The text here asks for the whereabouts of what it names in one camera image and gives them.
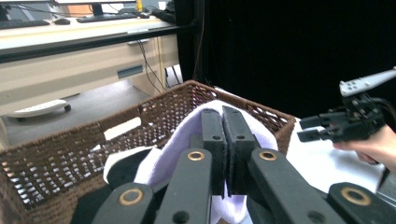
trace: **person's arm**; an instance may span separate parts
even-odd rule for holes
[[[361,161],[384,164],[396,174],[396,133],[384,126],[364,141],[348,141],[333,144],[334,148],[354,150]]]

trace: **lavender fabric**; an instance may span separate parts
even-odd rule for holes
[[[222,116],[223,106],[235,108],[222,101],[212,101],[194,109],[178,125],[163,150],[153,149],[145,160],[141,162],[134,182],[149,184],[153,187],[171,177],[176,168],[179,155],[189,148],[190,135],[202,134],[201,112],[205,109],[213,109]],[[240,111],[261,147],[277,149],[276,140],[268,129],[246,111]],[[217,223],[221,218],[228,223],[240,223],[247,215],[246,196],[225,197],[224,200],[220,196],[212,196],[211,223]]]

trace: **black curtain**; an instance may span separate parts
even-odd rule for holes
[[[341,105],[341,80],[396,65],[396,1],[206,2],[205,81],[299,118]],[[394,90],[369,94],[396,105]]]

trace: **desk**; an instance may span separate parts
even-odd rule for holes
[[[0,54],[31,48],[39,51],[41,47],[67,46],[71,41],[97,41],[98,38],[171,26],[154,17],[90,23],[70,20],[70,25],[52,23],[50,26],[3,30]],[[158,94],[157,89],[164,91],[164,68],[178,64],[176,35],[153,37],[142,42],[153,70],[148,70],[148,75],[137,42],[0,63],[0,115],[129,77],[138,89],[149,95]],[[120,74],[124,70],[128,70],[126,75]]]

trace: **brown woven basket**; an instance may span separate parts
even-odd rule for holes
[[[78,198],[101,188],[109,154],[162,147],[198,105],[219,99],[246,110],[275,136],[286,154],[295,118],[254,102],[187,81],[115,115],[8,148],[0,154],[1,223],[70,223]],[[104,131],[139,117],[142,124],[112,140]]]

